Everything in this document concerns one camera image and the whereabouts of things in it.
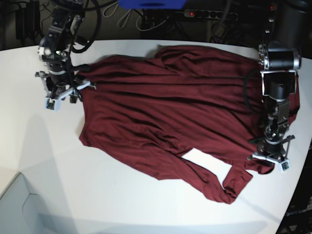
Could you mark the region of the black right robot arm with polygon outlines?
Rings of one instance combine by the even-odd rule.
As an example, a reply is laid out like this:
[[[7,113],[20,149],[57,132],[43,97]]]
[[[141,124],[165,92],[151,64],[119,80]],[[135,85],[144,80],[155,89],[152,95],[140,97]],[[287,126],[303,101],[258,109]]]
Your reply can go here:
[[[95,87],[91,81],[76,75],[76,72],[89,71],[90,66],[74,66],[71,53],[81,54],[95,41],[101,26],[101,6],[96,0],[92,1],[93,7],[88,6],[87,0],[54,0],[52,4],[52,22],[38,48],[39,59],[48,71],[39,71],[35,76],[41,79],[46,92],[44,107],[56,110],[66,97],[76,103],[82,100],[82,89]],[[86,40],[78,36],[78,30],[86,12],[90,11],[96,12],[97,22],[90,40]]]

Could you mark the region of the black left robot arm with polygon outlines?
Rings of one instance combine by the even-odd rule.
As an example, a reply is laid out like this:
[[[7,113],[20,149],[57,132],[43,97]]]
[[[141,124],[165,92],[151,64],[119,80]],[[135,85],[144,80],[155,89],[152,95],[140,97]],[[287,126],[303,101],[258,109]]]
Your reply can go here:
[[[290,100],[297,87],[301,67],[300,47],[312,17],[310,0],[275,0],[266,13],[264,38],[259,44],[262,102],[265,115],[264,134],[254,138],[256,150],[250,158],[285,158],[284,143],[289,129]]]

